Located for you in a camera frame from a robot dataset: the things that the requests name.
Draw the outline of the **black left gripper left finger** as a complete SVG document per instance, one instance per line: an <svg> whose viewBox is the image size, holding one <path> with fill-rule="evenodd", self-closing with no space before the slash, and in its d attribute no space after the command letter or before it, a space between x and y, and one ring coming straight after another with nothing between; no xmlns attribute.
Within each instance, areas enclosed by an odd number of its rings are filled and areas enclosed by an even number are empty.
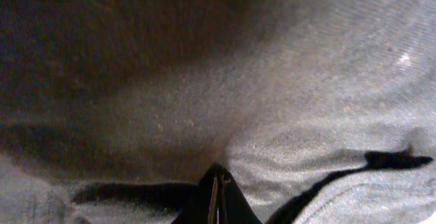
<svg viewBox="0 0 436 224"><path fill-rule="evenodd" d="M212 164L172 224L217 224L218 165Z"/></svg>

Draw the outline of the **black t-shirt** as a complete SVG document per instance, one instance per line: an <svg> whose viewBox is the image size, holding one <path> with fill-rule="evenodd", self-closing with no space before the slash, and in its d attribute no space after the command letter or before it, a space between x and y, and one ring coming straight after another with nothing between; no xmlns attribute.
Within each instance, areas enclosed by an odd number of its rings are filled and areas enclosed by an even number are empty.
<svg viewBox="0 0 436 224"><path fill-rule="evenodd" d="M1 0L1 222L435 222L435 0Z"/></svg>

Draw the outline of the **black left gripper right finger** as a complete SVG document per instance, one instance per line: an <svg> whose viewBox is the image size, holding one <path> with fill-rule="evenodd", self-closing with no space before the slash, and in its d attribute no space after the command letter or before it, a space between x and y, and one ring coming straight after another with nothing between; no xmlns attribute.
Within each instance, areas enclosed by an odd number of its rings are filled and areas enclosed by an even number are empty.
<svg viewBox="0 0 436 224"><path fill-rule="evenodd" d="M217 180L218 224L262 223L254 214L233 175L221 165L217 166Z"/></svg>

